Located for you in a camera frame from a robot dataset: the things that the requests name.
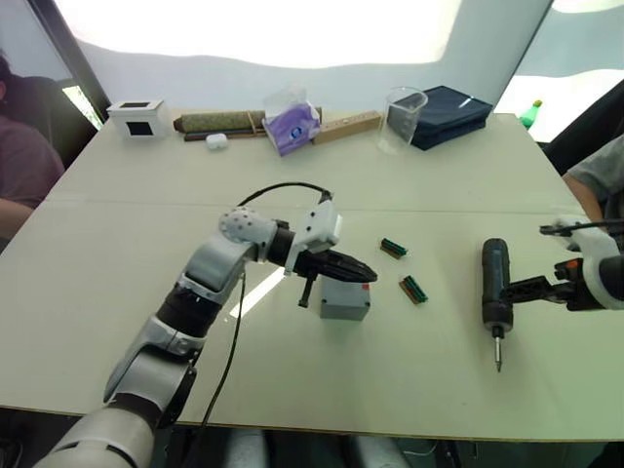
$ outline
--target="clear plastic cup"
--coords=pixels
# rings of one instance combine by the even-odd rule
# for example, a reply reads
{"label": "clear plastic cup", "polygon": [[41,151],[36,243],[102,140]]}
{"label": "clear plastic cup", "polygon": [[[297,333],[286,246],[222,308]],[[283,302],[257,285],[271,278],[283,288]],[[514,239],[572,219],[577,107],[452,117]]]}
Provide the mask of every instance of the clear plastic cup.
{"label": "clear plastic cup", "polygon": [[401,153],[410,146],[420,111],[428,97],[416,88],[393,88],[386,97],[386,111],[379,128],[377,146],[388,154]]}

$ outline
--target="gray box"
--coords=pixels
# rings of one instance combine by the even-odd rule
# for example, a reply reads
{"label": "gray box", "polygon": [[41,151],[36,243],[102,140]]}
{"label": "gray box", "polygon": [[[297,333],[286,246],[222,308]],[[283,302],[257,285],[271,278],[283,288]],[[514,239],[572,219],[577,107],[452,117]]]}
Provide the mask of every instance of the gray box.
{"label": "gray box", "polygon": [[371,308],[368,283],[344,283],[321,277],[321,318],[362,320]]}

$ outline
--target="dark blue case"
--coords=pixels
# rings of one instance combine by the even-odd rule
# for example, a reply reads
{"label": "dark blue case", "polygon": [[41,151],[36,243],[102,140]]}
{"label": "dark blue case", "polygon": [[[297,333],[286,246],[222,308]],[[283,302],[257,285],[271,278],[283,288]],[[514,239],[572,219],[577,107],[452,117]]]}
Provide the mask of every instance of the dark blue case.
{"label": "dark blue case", "polygon": [[411,144],[429,149],[486,126],[492,105],[439,86],[424,92],[429,101],[420,112]]}

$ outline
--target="drill bit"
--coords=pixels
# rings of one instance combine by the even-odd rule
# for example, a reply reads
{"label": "drill bit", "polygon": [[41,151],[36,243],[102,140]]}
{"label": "drill bit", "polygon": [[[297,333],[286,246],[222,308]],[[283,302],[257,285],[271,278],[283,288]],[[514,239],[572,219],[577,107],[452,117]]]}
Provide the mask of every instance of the drill bit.
{"label": "drill bit", "polygon": [[500,368],[503,365],[503,359],[500,353],[500,336],[494,339],[494,362],[496,363],[496,370],[500,372]]}

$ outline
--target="chair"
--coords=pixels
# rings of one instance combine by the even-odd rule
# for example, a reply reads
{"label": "chair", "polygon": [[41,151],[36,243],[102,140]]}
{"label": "chair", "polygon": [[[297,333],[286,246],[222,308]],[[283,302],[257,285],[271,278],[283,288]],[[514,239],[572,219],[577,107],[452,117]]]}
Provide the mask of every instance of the chair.
{"label": "chair", "polygon": [[6,114],[37,129],[66,169],[98,132],[50,78],[14,75],[7,89]]}
{"label": "chair", "polygon": [[543,149],[563,175],[624,133],[624,80],[592,104]]}

